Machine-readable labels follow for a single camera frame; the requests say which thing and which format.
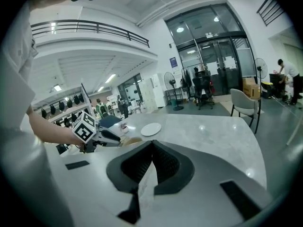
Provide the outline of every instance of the marble countertop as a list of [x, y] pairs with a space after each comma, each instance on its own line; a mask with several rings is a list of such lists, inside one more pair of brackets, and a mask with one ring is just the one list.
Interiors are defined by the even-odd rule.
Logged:
[[[133, 114], [127, 122], [128, 137], [161, 140], [218, 156], [267, 187], [265, 164], [255, 135], [242, 118], [185, 114]], [[157, 134], [145, 137], [141, 129], [161, 124]], [[118, 136], [124, 135], [119, 124], [110, 127]]]

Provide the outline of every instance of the cardboard box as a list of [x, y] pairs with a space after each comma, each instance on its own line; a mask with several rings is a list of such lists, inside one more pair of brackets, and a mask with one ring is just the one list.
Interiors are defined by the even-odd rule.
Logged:
[[251, 99], [259, 99], [261, 95], [260, 86], [254, 78], [243, 78], [243, 92]]

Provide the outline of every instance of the balcony railing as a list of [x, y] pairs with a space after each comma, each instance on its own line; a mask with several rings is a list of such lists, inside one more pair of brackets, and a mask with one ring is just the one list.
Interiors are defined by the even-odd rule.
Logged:
[[284, 10], [280, 7], [276, 0], [265, 0], [261, 7], [257, 10], [257, 13], [260, 14], [265, 25], [269, 25], [281, 14], [284, 13]]
[[123, 28], [119, 28], [113, 25], [104, 23], [77, 20], [77, 19], [65, 19], [56, 20], [34, 24], [31, 26], [34, 38], [42, 37], [45, 35], [54, 35], [59, 33], [76, 33], [76, 32], [89, 32], [89, 33], [105, 33], [114, 36], [124, 37], [130, 41], [136, 41], [142, 43], [148, 47], [149, 40], [137, 35], [131, 31]]

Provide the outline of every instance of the standing fan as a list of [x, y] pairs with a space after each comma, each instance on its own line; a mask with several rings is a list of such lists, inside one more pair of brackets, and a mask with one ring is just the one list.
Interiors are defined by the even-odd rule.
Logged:
[[170, 73], [170, 72], [166, 72], [164, 75], [164, 82], [166, 85], [167, 90], [172, 90], [174, 89], [174, 94], [176, 97], [176, 102], [177, 102], [177, 106], [173, 108], [174, 111], [178, 111], [183, 109], [183, 106], [179, 106], [178, 105], [178, 100], [177, 100], [177, 94], [176, 94], [176, 89], [175, 89], [175, 84], [176, 84], [176, 80], [174, 78], [174, 76]]
[[265, 61], [261, 58], [255, 59], [257, 77], [260, 78], [260, 90], [262, 91], [262, 79], [267, 75], [267, 65]]

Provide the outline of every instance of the white plate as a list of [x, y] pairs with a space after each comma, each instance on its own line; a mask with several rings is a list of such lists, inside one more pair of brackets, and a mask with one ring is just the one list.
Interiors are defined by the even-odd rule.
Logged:
[[141, 130], [141, 134], [144, 136], [151, 136], [158, 133], [161, 130], [161, 124], [159, 123], [150, 123], [145, 125]]

